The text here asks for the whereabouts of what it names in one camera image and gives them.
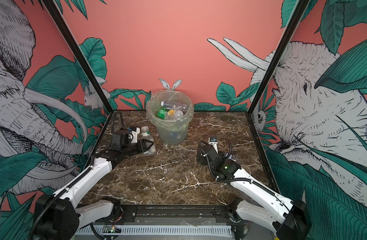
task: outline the transparent trash can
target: transparent trash can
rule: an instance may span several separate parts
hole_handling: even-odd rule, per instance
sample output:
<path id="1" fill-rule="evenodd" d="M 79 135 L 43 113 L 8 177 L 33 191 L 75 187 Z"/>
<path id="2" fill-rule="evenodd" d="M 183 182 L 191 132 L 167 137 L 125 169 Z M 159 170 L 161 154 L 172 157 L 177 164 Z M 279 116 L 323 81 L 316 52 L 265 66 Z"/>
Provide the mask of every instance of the transparent trash can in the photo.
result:
<path id="1" fill-rule="evenodd" d="M 156 117 L 159 109 L 161 109 L 161 101 L 174 101 L 179 103 L 185 103 L 188 105 L 187 112 L 178 119 L 166 120 Z M 158 91 L 150 97 L 146 104 L 146 115 L 150 122 L 156 126 L 158 136 L 164 143 L 178 144 L 185 140 L 188 131 L 189 122 L 193 119 L 194 106 L 190 98 L 185 94 L 173 91 L 165 90 Z"/>

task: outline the bird eye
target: bird eye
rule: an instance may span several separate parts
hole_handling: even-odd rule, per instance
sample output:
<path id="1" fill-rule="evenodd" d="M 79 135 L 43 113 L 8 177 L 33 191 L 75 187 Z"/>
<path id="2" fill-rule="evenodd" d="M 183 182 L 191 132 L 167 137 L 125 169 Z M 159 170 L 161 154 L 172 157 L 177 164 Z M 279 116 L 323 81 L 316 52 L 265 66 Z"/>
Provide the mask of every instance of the bird eye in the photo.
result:
<path id="1" fill-rule="evenodd" d="M 303 89 L 304 89 L 304 91 L 305 91 L 305 94 L 307 94 L 307 93 L 306 93 L 306 90 L 307 90 L 307 83 L 305 83 L 305 84 L 304 84 Z"/>

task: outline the rabbit ears illustration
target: rabbit ears illustration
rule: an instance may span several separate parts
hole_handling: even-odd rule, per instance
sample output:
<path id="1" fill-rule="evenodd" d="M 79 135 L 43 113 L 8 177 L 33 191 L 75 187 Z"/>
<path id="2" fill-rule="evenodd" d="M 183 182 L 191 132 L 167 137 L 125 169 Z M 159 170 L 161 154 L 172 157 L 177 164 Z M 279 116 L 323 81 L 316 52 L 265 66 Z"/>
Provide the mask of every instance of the rabbit ears illustration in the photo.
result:
<path id="1" fill-rule="evenodd" d="M 161 84 L 164 88 L 171 90 L 176 89 L 182 83 L 182 80 L 178 79 L 177 81 L 174 82 L 173 87 L 170 88 L 170 85 L 167 83 L 167 81 L 163 80 L 162 78 L 159 78 L 159 80 L 161 81 Z"/>

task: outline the brown marble surface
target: brown marble surface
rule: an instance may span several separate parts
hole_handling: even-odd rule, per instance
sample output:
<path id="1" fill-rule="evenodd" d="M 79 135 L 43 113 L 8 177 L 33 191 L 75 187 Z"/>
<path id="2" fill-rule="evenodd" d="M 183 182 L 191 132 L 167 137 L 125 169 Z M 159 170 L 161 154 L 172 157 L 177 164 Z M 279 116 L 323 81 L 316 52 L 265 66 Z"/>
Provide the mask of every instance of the brown marble surface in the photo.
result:
<path id="1" fill-rule="evenodd" d="M 157 155 L 135 155 L 125 159 L 104 176 L 82 199 L 91 204 L 105 197 L 121 199 L 123 204 L 221 205 L 240 196 L 230 185 L 215 182 L 205 166 L 196 161 L 197 142 L 209 135 L 231 140 L 234 159 L 256 179 L 268 185 L 245 113 L 195 112 L 186 139 L 177 145 L 164 144 L 146 112 L 123 111 L 126 127 L 148 126 L 156 144 Z M 119 115 L 114 130 L 120 128 Z M 97 151 L 111 140 L 110 125 Z M 227 151 L 224 141 L 218 149 Z"/>

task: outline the table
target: table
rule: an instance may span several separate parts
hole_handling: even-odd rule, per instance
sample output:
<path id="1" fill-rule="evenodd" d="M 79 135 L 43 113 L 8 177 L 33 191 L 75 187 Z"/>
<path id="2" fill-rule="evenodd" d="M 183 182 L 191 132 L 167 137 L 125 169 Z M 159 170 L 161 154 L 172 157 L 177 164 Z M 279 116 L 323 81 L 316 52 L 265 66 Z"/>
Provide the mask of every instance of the table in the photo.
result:
<path id="1" fill-rule="evenodd" d="M 235 197 L 243 194 L 228 184 L 215 182 L 207 166 L 200 166 L 196 161 L 197 142 L 208 141 L 209 135 L 229 138 L 234 159 L 268 186 L 245 113 L 195 112 L 186 139 L 177 145 L 165 144 L 158 138 L 146 112 L 122 113 L 126 127 L 149 127 L 157 154 L 125 159 L 85 195 L 82 204 L 91 204 L 106 197 L 120 199 L 123 204 L 230 204 Z M 119 128 L 117 115 L 114 130 Z M 110 131 L 108 125 L 97 152 L 109 146 Z M 218 149 L 228 151 L 228 146 L 221 141 Z"/>

